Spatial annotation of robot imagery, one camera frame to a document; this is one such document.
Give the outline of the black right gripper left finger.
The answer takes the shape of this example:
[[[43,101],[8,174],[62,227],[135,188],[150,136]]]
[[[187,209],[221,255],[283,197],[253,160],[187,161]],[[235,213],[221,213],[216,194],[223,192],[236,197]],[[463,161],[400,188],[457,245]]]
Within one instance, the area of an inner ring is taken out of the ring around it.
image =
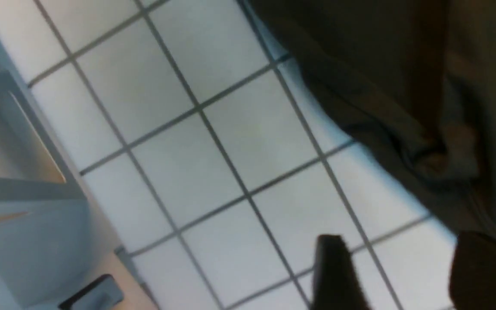
[[[321,234],[316,240],[312,310],[371,309],[360,286],[352,255],[341,236]]]

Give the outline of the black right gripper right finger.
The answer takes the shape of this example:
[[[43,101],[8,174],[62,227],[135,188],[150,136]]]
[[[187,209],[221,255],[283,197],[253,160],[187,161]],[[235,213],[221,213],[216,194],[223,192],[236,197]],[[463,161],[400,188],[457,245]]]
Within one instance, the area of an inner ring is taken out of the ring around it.
[[[457,236],[449,298],[456,310],[496,310],[496,238],[474,231]]]

